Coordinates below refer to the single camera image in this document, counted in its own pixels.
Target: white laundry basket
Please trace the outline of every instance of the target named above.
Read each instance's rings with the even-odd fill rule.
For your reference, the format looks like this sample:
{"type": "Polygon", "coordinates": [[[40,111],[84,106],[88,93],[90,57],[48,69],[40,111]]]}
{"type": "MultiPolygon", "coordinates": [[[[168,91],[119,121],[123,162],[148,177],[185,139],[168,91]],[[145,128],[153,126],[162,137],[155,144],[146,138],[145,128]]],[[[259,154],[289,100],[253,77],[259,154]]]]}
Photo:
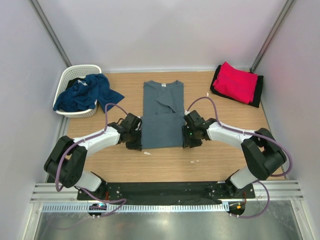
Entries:
{"type": "MultiPolygon", "coordinates": [[[[58,96],[64,92],[67,88],[68,82],[75,78],[84,78],[88,74],[100,74],[101,68],[97,65],[75,65],[70,66],[66,70],[63,71],[60,82],[58,85],[58,88],[55,93],[53,106],[55,105],[58,96]]],[[[95,101],[95,108],[94,109],[88,109],[85,111],[76,111],[76,112],[65,112],[62,110],[55,111],[57,114],[64,115],[68,118],[86,118],[90,117],[97,111],[97,100],[95,101]]]]}

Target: table surface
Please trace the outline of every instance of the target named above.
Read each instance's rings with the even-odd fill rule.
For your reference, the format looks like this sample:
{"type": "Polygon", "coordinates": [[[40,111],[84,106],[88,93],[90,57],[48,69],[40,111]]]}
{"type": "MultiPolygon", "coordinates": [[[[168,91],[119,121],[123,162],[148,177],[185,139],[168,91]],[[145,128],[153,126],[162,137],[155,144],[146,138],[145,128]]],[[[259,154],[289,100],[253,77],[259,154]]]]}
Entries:
{"type": "MultiPolygon", "coordinates": [[[[171,83],[179,80],[184,83],[185,109],[195,99],[208,93],[223,123],[248,130],[268,128],[261,106],[256,108],[214,95],[210,91],[213,75],[212,71],[106,74],[110,88],[125,96],[119,105],[136,116],[143,114],[144,82],[171,83]]],[[[198,101],[192,109],[197,110],[204,119],[215,118],[213,106],[207,99],[198,101]]],[[[108,111],[109,123],[123,117],[124,113],[117,107],[108,111]]],[[[99,106],[91,117],[71,118],[67,135],[70,138],[82,137],[104,126],[105,115],[99,106]]],[[[84,168],[107,182],[192,182],[224,181],[246,166],[241,150],[218,141],[203,141],[202,146],[195,148],[170,147],[146,151],[150,155],[144,154],[144,150],[128,150],[124,143],[107,147],[88,157],[84,168]]]]}

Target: red cloth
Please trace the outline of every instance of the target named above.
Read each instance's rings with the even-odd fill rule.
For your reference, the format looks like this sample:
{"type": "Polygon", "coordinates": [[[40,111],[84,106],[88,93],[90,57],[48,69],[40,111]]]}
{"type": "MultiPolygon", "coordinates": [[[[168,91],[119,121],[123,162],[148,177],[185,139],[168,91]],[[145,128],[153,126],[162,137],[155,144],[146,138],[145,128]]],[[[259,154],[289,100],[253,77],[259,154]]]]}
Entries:
{"type": "Polygon", "coordinates": [[[257,80],[257,74],[234,69],[225,62],[213,86],[219,93],[248,104],[254,99],[257,80]]]}

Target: folded clothing stack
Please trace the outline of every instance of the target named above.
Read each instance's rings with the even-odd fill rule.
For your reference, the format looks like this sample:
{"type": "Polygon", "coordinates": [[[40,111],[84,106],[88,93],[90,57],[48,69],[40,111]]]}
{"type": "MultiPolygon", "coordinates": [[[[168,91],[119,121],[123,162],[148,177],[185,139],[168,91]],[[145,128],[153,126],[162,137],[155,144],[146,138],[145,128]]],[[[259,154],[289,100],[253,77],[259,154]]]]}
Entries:
{"type": "Polygon", "coordinates": [[[263,78],[251,72],[234,69],[225,62],[216,69],[210,89],[218,96],[258,108],[263,78]]]}
{"type": "Polygon", "coordinates": [[[110,83],[105,75],[89,74],[85,78],[69,81],[66,90],[58,96],[53,110],[73,113],[94,109],[97,100],[105,112],[106,104],[117,104],[122,99],[124,99],[123,95],[110,89],[110,83]]]}

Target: white backdrop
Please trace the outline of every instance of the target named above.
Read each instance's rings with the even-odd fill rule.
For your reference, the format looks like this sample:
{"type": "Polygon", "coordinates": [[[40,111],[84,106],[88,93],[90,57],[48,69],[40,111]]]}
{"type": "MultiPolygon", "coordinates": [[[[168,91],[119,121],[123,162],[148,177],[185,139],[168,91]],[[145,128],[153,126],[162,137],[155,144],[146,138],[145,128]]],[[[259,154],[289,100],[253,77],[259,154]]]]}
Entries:
{"type": "Polygon", "coordinates": [[[20,240],[57,139],[53,101],[66,68],[29,1],[0,1],[0,239],[20,240]]]}
{"type": "Polygon", "coordinates": [[[296,1],[266,52],[263,107],[275,138],[293,157],[297,179],[320,239],[320,2],[296,1]]]}
{"type": "Polygon", "coordinates": [[[39,0],[71,63],[104,72],[251,67],[285,0],[39,0]]]}

